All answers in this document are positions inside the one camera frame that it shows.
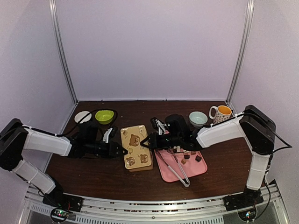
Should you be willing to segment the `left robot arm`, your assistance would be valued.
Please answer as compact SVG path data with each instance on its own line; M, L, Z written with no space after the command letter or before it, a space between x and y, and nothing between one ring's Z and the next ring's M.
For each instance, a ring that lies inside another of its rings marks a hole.
M19 119L12 119L0 133L0 167L34 185L49 204L62 208L71 202L63 188L56 180L26 161L22 156L23 150L69 158L83 158L86 154L117 158L127 155L128 151L111 140L116 131L117 128L113 126L101 140L97 140L98 128L88 121L80 124L79 131L69 137L25 126Z

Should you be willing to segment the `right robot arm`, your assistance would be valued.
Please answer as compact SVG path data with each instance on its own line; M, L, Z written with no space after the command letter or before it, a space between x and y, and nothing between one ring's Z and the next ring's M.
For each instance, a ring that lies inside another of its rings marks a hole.
M224 198L226 209L249 207L257 203L261 186L269 172L271 160L275 153L275 139L292 146L276 133L276 124L253 105L244 111L217 124L204 125L191 130L183 116L172 114L161 122L152 118L151 123L156 132L140 141L140 145L150 150L167 150L181 147L187 151L200 151L212 145L237 139L245 139L252 154L252 161L246 186L242 193Z

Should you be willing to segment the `beige bear tin lid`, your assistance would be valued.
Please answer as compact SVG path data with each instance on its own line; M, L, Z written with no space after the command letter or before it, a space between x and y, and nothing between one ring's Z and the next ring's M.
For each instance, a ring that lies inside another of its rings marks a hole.
M124 155L125 168L127 162L131 165L135 161L148 163L153 160L151 151L140 145L140 141L148 136L145 125L125 127L120 133L122 146L128 150L128 154Z

